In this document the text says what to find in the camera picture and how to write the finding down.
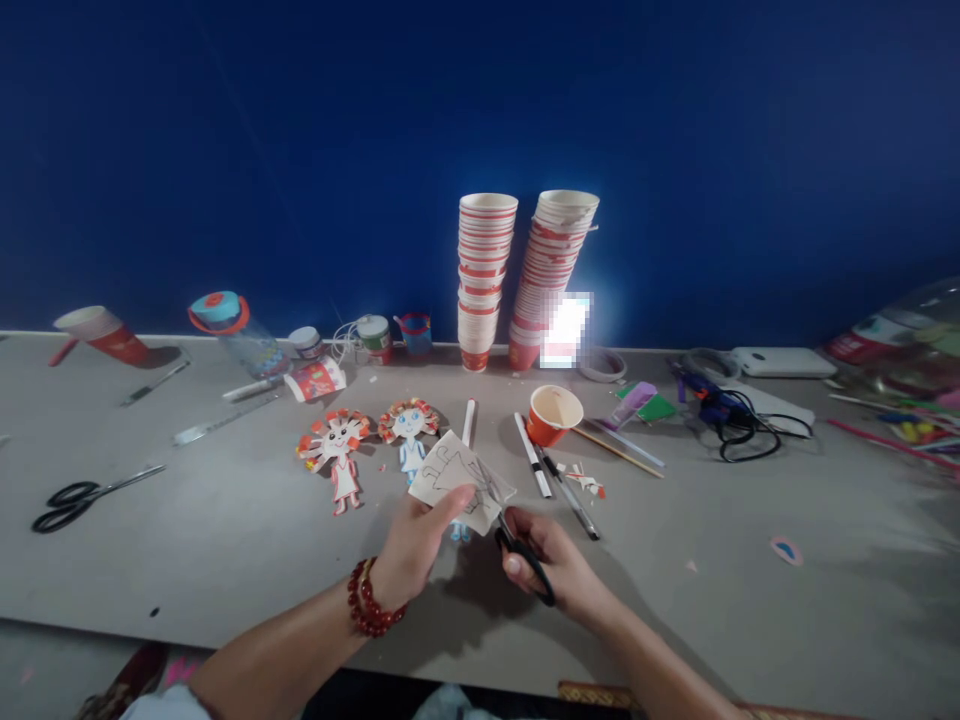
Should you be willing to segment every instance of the bracelet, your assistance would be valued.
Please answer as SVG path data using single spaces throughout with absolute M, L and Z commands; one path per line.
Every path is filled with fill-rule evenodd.
M 350 573 L 350 582 L 347 583 L 347 590 L 350 593 L 347 598 L 350 617 L 362 634 L 373 638 L 386 635 L 387 630 L 403 620 L 403 616 L 407 614 L 406 605 L 395 612 L 390 612 L 381 608 L 380 604 L 373 599 L 370 568 L 376 561 L 377 558 L 372 557 L 358 562 Z

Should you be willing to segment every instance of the black-handled scissors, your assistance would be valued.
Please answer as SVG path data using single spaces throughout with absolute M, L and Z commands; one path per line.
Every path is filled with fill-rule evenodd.
M 47 500 L 47 507 L 51 507 L 53 510 L 44 513 L 34 520 L 30 529 L 43 535 L 56 532 L 83 515 L 90 509 L 90 506 L 93 505 L 95 500 L 108 493 L 112 493 L 114 490 L 119 490 L 135 482 L 146 480 L 151 475 L 156 475 L 158 472 L 163 472 L 166 469 L 166 465 L 156 465 L 155 467 L 147 468 L 137 473 L 133 477 L 121 480 L 113 485 L 107 485 L 106 487 L 101 487 L 93 482 L 79 482 L 67 485 L 62 490 L 55 492 L 53 496 Z
M 483 462 L 480 461 L 479 465 L 480 474 L 483 475 L 483 482 L 484 485 L 486 485 L 487 494 L 489 494 L 491 499 L 493 499 L 493 501 L 500 506 L 500 512 L 497 514 L 497 521 L 500 523 L 500 527 L 497 528 L 497 532 L 493 536 L 494 540 L 497 541 L 497 546 L 501 548 L 505 547 L 507 552 L 516 553 L 527 561 L 530 567 L 533 568 L 534 575 L 537 576 L 537 579 L 543 586 L 543 592 L 540 592 L 539 590 L 534 590 L 534 592 L 536 593 L 537 597 L 540 598 L 540 602 L 547 607 L 553 607 L 557 604 L 557 596 L 553 594 L 553 586 L 547 579 L 547 573 L 543 569 L 543 565 L 540 564 L 540 558 L 536 556 L 529 545 L 513 534 L 513 531 L 507 524 L 507 519 L 503 516 L 504 502 L 502 500 L 502 496 L 500 495 L 496 485 L 490 480 L 490 476 L 487 475 L 487 471 L 483 466 Z

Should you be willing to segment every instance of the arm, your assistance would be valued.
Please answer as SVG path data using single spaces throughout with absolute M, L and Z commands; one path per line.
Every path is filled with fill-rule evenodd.
M 374 597 L 396 610 L 427 584 L 443 533 L 473 497 L 465 485 L 432 510 L 404 495 L 370 572 Z M 354 627 L 347 579 L 243 633 L 190 679 L 213 720 L 286 720 L 306 704 L 367 638 Z
M 570 536 L 550 518 L 507 509 L 507 522 L 540 557 L 558 607 L 593 632 L 617 658 L 630 689 L 654 720 L 729 718 L 742 714 L 670 649 L 594 574 Z M 503 569 L 526 593 L 536 576 L 519 555 L 503 553 Z

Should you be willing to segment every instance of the paper being cut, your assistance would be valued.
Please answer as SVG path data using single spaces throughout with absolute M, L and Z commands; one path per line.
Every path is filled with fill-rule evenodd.
M 424 458 L 423 466 L 410 486 L 410 494 L 433 506 L 448 492 L 461 485 L 476 485 L 477 494 L 457 517 L 456 522 L 486 535 L 500 513 L 500 505 L 487 492 L 484 473 L 504 502 L 516 495 L 516 488 L 510 487 L 450 430 Z

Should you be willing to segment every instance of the person's left hand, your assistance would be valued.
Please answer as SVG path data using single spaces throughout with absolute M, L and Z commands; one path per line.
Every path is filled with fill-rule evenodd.
M 447 526 L 476 492 L 461 485 L 431 508 L 409 493 L 403 496 L 383 552 L 370 569 L 373 598 L 384 610 L 397 610 L 423 592 Z

